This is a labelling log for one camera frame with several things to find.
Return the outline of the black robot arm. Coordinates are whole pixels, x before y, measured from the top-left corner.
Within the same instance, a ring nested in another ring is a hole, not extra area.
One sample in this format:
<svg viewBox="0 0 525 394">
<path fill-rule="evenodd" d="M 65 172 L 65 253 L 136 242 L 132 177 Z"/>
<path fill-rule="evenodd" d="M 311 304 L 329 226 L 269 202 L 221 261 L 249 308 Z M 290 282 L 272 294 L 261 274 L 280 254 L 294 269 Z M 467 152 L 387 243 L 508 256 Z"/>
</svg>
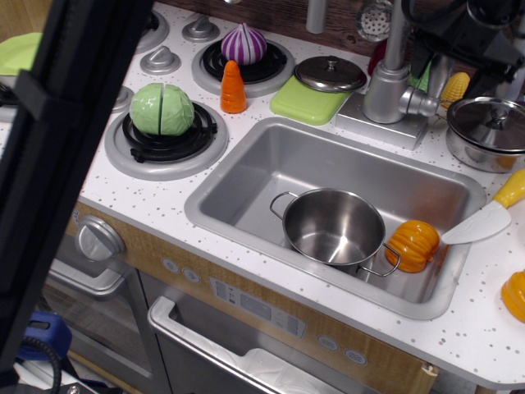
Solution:
<svg viewBox="0 0 525 394">
<path fill-rule="evenodd" d="M 524 56 L 504 35 L 523 1 L 453 1 L 427 14 L 413 14 L 413 2 L 402 1 L 404 16 L 413 25 L 411 71 L 420 77 L 440 54 L 476 69 L 465 96 L 475 98 L 514 79 Z"/>
</svg>

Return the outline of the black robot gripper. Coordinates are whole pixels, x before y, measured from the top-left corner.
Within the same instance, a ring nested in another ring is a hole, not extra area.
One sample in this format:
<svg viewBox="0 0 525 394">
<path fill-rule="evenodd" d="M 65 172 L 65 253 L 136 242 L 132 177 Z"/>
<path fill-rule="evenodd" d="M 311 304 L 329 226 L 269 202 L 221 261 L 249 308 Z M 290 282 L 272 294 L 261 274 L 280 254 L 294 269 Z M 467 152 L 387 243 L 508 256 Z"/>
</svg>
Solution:
<svg viewBox="0 0 525 394">
<path fill-rule="evenodd" d="M 523 67 L 523 55 L 502 30 L 519 12 L 516 7 L 458 7 L 415 19 L 411 74 L 421 78 L 432 58 L 443 54 L 477 68 L 465 91 L 466 99 L 511 81 L 513 73 Z"/>
</svg>

